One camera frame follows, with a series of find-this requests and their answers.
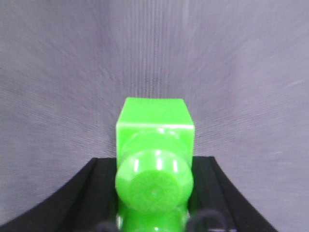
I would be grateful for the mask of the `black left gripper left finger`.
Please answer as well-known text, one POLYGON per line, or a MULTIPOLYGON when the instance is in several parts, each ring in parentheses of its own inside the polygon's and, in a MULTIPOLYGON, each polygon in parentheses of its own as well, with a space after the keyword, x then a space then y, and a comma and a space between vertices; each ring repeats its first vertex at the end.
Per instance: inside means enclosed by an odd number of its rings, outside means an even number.
POLYGON ((117 232, 115 158, 92 158, 49 198, 1 225, 2 232, 117 232))

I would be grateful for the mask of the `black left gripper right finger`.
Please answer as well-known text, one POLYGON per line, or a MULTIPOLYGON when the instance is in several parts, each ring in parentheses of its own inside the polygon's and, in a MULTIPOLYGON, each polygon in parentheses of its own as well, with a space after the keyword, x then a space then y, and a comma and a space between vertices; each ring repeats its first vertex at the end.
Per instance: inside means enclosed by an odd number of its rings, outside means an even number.
POLYGON ((275 232, 225 175, 214 157, 193 158, 187 232, 275 232))

